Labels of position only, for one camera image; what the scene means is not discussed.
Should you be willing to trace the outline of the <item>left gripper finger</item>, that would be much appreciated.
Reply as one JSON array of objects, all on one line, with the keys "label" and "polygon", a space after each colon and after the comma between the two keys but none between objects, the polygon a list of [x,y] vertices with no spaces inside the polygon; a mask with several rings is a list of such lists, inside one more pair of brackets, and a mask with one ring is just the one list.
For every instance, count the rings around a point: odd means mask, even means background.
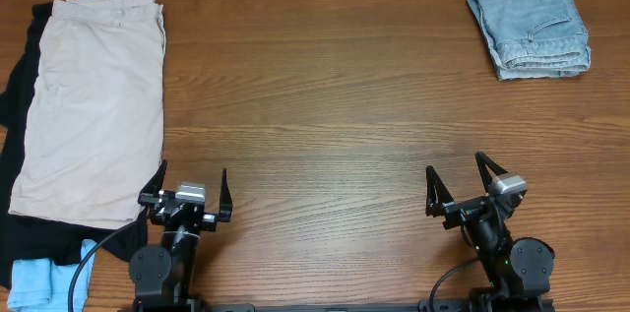
[{"label": "left gripper finger", "polygon": [[157,196],[159,191],[162,189],[164,177],[166,175],[166,169],[167,169],[167,160],[164,159],[160,163],[156,173],[152,176],[149,182],[140,191],[140,194]]},{"label": "left gripper finger", "polygon": [[220,209],[218,213],[218,221],[230,222],[233,210],[232,199],[227,184],[227,174],[224,168],[221,173],[220,184]]}]

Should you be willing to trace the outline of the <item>black garment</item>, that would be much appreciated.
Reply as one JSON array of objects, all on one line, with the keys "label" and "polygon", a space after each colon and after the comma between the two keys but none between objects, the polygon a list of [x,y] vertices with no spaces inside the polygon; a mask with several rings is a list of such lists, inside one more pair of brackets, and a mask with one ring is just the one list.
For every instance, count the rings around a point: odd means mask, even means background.
[{"label": "black garment", "polygon": [[28,110],[34,96],[40,57],[39,42],[54,1],[36,5],[27,31],[24,53],[11,72],[1,95],[1,122],[7,136],[1,152],[1,283],[9,286],[17,260],[48,258],[61,266],[78,264],[86,239],[99,243],[117,258],[129,261],[148,241],[146,219],[137,218],[117,229],[95,228],[41,218],[12,216],[12,187],[25,159]]}]

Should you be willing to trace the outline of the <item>beige khaki shorts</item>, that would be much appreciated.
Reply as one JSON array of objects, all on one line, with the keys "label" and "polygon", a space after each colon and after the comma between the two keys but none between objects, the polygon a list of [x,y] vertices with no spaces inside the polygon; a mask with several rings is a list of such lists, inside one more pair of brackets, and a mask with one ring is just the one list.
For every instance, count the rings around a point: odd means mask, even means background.
[{"label": "beige khaki shorts", "polygon": [[117,229],[162,158],[162,6],[55,0],[39,50],[8,212]]}]

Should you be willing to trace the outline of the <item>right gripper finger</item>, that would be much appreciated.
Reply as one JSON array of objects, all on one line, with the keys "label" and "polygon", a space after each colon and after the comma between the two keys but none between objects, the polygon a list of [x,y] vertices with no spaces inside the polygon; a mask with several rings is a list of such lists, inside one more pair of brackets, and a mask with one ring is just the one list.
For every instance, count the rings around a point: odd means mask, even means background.
[{"label": "right gripper finger", "polygon": [[493,180],[493,176],[506,174],[507,170],[505,170],[503,167],[498,165],[484,152],[476,152],[474,157],[475,157],[478,172],[479,172],[482,184],[483,184],[484,191],[488,193],[490,183]]},{"label": "right gripper finger", "polygon": [[427,183],[425,213],[428,217],[434,218],[446,216],[448,208],[455,204],[454,199],[433,166],[428,165],[425,173]]}]

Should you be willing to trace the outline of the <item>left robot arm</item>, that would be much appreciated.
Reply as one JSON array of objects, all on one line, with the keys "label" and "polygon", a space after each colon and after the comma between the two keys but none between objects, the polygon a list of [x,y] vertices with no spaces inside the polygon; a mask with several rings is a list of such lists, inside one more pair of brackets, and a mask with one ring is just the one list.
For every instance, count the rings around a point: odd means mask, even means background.
[{"label": "left robot arm", "polygon": [[141,190],[138,203],[147,218],[163,228],[159,244],[140,248],[129,262],[135,286],[135,311],[207,311],[208,304],[191,292],[201,233],[231,220],[233,204],[226,173],[221,174],[219,210],[206,211],[206,188],[182,182],[175,191],[162,188],[167,162]]}]

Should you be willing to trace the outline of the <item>light blue garment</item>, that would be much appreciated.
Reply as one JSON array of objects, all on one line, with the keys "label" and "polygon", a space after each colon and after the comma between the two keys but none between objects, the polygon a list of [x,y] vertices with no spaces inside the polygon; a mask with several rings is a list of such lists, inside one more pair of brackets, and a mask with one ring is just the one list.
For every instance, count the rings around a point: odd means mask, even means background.
[{"label": "light blue garment", "polygon": [[[92,240],[82,242],[80,261],[96,246]],[[74,311],[81,312],[89,295],[95,253],[81,270],[73,293]],[[17,260],[13,263],[11,289],[7,306],[18,312],[68,311],[68,290],[79,264],[58,266],[51,259]]]}]

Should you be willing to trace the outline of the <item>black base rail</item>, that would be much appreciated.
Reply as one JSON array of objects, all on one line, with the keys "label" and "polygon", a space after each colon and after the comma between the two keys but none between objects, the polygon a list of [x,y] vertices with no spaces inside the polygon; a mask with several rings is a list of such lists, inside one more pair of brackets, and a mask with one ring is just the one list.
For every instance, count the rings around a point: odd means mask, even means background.
[{"label": "black base rail", "polygon": [[335,304],[255,306],[253,304],[211,304],[203,302],[201,311],[206,312],[471,312],[466,299],[436,299],[433,307],[428,300],[408,303]]}]

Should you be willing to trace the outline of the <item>folded blue denim jeans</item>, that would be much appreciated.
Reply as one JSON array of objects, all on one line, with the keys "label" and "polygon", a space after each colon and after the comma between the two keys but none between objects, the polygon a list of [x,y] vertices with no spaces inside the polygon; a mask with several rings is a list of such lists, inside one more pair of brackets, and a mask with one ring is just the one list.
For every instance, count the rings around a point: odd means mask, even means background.
[{"label": "folded blue denim jeans", "polygon": [[500,81],[575,77],[591,67],[574,0],[467,0]]}]

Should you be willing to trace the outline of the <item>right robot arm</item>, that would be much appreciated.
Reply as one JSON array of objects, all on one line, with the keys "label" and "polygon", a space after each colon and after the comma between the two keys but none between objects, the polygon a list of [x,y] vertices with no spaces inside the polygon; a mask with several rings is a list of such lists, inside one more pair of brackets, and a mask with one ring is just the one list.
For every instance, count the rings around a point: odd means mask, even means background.
[{"label": "right robot arm", "polygon": [[514,239],[506,220],[523,202],[526,180],[504,169],[483,152],[475,162],[483,186],[481,196],[456,202],[443,180],[429,165],[425,169],[427,194],[425,213],[442,217],[446,230],[457,228],[475,256],[449,270],[433,285],[425,305],[430,311],[441,307],[437,290],[453,274],[481,264],[488,287],[474,288],[458,301],[461,311],[552,311],[553,301],[542,296],[550,291],[555,252],[533,237]]}]

